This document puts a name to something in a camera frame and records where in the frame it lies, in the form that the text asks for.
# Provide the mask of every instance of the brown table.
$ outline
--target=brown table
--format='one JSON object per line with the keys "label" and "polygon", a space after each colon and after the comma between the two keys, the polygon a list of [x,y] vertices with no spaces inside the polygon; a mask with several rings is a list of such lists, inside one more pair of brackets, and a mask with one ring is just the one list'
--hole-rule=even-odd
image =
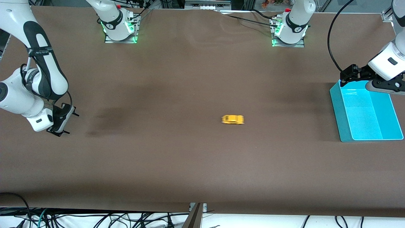
{"label": "brown table", "polygon": [[[104,44],[92,8],[33,12],[80,117],[58,138],[0,110],[1,191],[34,207],[405,216],[405,141],[339,141],[333,14],[313,16],[305,48],[280,48],[268,27],[214,11],[152,11],[133,45]],[[345,68],[393,37],[378,14],[346,14],[331,43]],[[26,56],[12,38],[0,79]],[[405,129],[405,98],[392,99]],[[221,124],[225,114],[246,124]]]}

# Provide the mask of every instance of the teal cable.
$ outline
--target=teal cable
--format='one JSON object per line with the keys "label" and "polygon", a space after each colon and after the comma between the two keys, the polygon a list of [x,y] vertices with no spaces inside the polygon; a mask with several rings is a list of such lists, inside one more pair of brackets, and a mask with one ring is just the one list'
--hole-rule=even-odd
{"label": "teal cable", "polygon": [[44,216],[46,210],[47,210],[47,208],[45,208],[45,209],[42,211],[41,215],[39,216],[37,228],[40,228],[40,227],[41,227],[42,216]]}

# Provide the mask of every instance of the blue bin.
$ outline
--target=blue bin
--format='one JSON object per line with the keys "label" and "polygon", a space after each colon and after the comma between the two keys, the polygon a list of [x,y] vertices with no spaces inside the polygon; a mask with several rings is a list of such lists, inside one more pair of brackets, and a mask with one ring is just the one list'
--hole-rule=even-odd
{"label": "blue bin", "polygon": [[389,94],[370,92],[368,81],[337,82],[330,89],[340,140],[342,142],[375,142],[402,140],[401,126]]}

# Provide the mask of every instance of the toy car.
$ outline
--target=toy car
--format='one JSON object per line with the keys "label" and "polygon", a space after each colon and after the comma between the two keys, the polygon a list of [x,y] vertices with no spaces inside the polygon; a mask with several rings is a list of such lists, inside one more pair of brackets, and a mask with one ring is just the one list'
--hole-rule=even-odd
{"label": "toy car", "polygon": [[244,117],[240,115],[225,115],[222,117],[222,123],[225,124],[244,124],[244,121]]}

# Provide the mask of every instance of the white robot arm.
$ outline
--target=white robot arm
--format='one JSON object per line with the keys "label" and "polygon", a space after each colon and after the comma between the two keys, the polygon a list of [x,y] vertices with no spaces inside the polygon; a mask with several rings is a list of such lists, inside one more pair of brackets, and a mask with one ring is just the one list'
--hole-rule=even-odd
{"label": "white robot arm", "polygon": [[[405,1],[392,0],[392,11],[398,24],[405,27]],[[405,95],[403,72],[405,71],[405,30],[400,31],[395,39],[385,45],[366,66],[360,68],[350,65],[340,74],[343,87],[352,81],[368,80],[369,91]]]}
{"label": "white robot arm", "polygon": [[305,36],[309,19],[315,12],[313,0],[296,0],[290,12],[281,14],[281,26],[274,33],[284,43],[298,43]]}
{"label": "white robot arm", "polygon": [[[0,108],[26,117],[35,131],[47,129],[60,136],[75,114],[71,104],[54,105],[68,91],[68,81],[28,0],[0,0],[0,28],[19,39],[28,52],[27,66],[0,82]],[[29,67],[31,58],[37,68]]]}
{"label": "white robot arm", "polygon": [[115,2],[110,0],[86,1],[96,11],[101,20],[104,32],[110,39],[121,41],[134,33],[133,12],[117,7]]}

